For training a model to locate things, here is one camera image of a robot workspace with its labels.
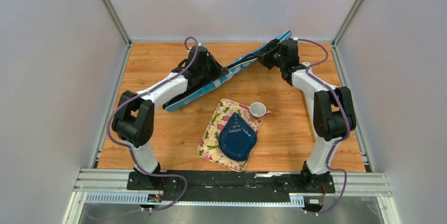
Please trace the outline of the blue sport racket bag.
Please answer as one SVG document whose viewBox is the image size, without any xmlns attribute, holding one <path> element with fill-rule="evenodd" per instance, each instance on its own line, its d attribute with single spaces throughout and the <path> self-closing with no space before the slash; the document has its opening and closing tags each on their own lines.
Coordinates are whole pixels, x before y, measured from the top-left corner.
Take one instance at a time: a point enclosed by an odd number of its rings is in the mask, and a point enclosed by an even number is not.
<svg viewBox="0 0 447 224">
<path fill-rule="evenodd" d="M 291 31 L 288 30 L 281 35 L 277 36 L 271 41 L 284 41 L 291 37 Z M 188 80 L 188 86 L 185 92 L 172 97 L 170 100 L 168 100 L 165 104 L 163 104 L 162 108 L 167 112 L 173 112 L 181 107 L 191 103 L 192 101 L 204 96 L 205 94 L 211 92 L 214 89 L 217 89 L 224 83 L 228 82 L 231 78 L 233 78 L 235 75 L 239 74 L 241 71 L 245 70 L 247 67 L 254 64 L 256 61 L 258 61 L 258 50 L 262 48 L 261 47 L 253 50 L 250 53 L 247 53 L 240 58 L 236 59 L 232 63 L 223 66 L 226 67 L 229 73 L 226 76 L 223 76 L 221 78 L 218 78 L 214 81 L 205 81 L 205 82 L 199 82 L 197 78 L 197 66 L 196 66 L 196 58 L 198 58 L 199 52 L 210 52 L 206 47 L 202 45 L 193 46 L 189 50 L 188 58 L 183 60 L 177 68 L 175 68 L 173 73 L 179 73 L 181 72 L 186 66 L 189 65 L 189 63 L 192 63 L 190 67 L 182 73 L 185 79 Z"/>
</svg>

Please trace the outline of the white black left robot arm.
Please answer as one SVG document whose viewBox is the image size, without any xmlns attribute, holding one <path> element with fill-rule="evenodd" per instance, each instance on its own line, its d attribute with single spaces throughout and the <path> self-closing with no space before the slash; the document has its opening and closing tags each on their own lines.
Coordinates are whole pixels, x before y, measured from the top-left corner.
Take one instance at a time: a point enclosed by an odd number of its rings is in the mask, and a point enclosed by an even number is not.
<svg viewBox="0 0 447 224">
<path fill-rule="evenodd" d="M 140 181 L 149 190 L 160 185 L 162 176 L 150 144 L 156 110 L 181 108 L 215 89 L 230 73 L 204 46 L 194 45 L 188 53 L 160 82 L 138 92 L 123 92 L 108 122 L 109 139 L 129 150 L 134 168 L 142 174 Z"/>
</svg>

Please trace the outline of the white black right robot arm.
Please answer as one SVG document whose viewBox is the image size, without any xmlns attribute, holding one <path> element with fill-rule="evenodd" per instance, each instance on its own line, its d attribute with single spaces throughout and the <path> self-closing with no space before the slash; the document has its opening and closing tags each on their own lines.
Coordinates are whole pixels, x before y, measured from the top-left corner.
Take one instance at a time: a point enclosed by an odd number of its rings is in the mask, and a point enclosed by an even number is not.
<svg viewBox="0 0 447 224">
<path fill-rule="evenodd" d="M 316 76 L 313 64 L 300 61 L 299 38 L 274 39 L 255 53 L 257 60 L 268 69 L 277 67 L 289 85 L 304 93 L 314 131 L 315 144 L 301 170 L 300 184 L 313 192 L 329 179 L 334 171 L 331 162 L 338 146 L 356 128 L 351 91 L 336 87 Z"/>
</svg>

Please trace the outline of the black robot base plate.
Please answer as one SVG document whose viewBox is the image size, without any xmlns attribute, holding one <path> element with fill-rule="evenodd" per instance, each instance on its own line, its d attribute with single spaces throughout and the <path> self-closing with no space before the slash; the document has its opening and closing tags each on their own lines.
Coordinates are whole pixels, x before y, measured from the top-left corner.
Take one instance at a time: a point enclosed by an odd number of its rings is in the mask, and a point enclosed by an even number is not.
<svg viewBox="0 0 447 224">
<path fill-rule="evenodd" d="M 335 193 L 334 181 L 327 176 L 320 184 L 310 183 L 299 173 L 267 176 L 266 173 L 234 171 L 167 170 L 161 177 L 137 170 L 129 173 L 128 190 L 163 192 L 164 200 L 201 202 L 283 203 L 290 193 L 320 197 Z"/>
</svg>

